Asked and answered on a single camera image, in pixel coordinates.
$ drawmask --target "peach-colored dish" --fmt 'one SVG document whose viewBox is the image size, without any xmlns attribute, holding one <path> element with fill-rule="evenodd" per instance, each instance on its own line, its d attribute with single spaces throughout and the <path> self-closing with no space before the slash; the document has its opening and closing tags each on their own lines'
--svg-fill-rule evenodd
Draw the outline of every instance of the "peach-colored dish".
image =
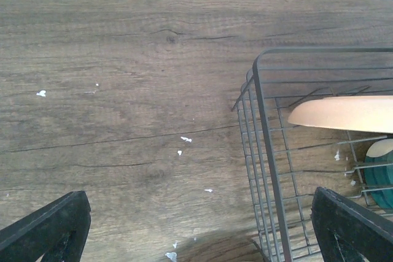
<svg viewBox="0 0 393 262">
<path fill-rule="evenodd" d="M 345 96 L 307 101 L 288 122 L 296 125 L 393 133 L 393 96 Z"/>
</svg>

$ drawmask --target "green bowl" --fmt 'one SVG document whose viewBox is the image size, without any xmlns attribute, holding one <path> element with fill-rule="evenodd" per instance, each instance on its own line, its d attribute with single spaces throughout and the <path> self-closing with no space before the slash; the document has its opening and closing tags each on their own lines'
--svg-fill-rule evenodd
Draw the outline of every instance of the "green bowl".
<svg viewBox="0 0 393 262">
<path fill-rule="evenodd" d="M 391 162 L 393 163 L 393 150 L 386 155 L 372 158 L 366 156 L 366 163 Z M 364 177 L 367 185 L 392 185 L 393 165 L 372 167 L 364 169 Z M 382 209 L 393 209 L 393 189 L 372 191 L 374 201 Z"/>
</svg>

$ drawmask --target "dish rack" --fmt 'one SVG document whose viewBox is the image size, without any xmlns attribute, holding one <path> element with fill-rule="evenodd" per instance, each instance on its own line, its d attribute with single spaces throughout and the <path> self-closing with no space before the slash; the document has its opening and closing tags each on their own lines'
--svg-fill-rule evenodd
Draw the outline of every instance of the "dish rack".
<svg viewBox="0 0 393 262">
<path fill-rule="evenodd" d="M 287 122 L 291 110 L 310 99 L 393 94 L 392 53 L 379 47 L 281 47 L 255 59 L 233 110 L 267 261 L 322 260 L 310 218 L 317 186 L 393 217 L 370 194 L 393 187 L 368 187 L 362 172 L 373 166 L 363 163 L 368 147 L 388 134 Z"/>
</svg>

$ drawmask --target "wooden surface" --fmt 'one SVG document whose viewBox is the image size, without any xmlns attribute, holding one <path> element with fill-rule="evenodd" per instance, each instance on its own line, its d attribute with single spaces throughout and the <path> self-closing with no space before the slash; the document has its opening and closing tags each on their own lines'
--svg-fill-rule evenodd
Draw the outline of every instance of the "wooden surface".
<svg viewBox="0 0 393 262">
<path fill-rule="evenodd" d="M 165 261 L 175 241 L 179 261 L 258 261 L 230 112 L 246 71 L 264 47 L 393 40 L 392 0 L 0 6 L 0 228 L 85 190 L 83 261 Z"/>
</svg>

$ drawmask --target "white paint chip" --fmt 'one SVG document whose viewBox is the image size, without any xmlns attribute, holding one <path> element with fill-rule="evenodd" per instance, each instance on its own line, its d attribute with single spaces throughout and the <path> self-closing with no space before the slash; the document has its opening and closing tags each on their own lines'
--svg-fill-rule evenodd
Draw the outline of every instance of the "white paint chip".
<svg viewBox="0 0 393 262">
<path fill-rule="evenodd" d="M 334 156 L 334 158 L 336 159 L 336 161 L 340 160 L 340 150 L 337 150 L 336 155 Z"/>
<path fill-rule="evenodd" d="M 177 261 L 177 253 L 176 252 L 165 253 L 165 256 L 168 257 L 172 262 Z"/>
<path fill-rule="evenodd" d="M 184 137 L 184 136 L 181 136 L 180 138 L 183 139 L 185 142 L 192 142 L 191 138 Z"/>
<path fill-rule="evenodd" d="M 40 92 L 37 92 L 36 94 L 37 94 L 38 96 L 42 96 L 42 97 L 44 98 L 44 97 L 46 97 L 46 93 L 47 93 L 46 90 L 41 90 Z"/>
</svg>

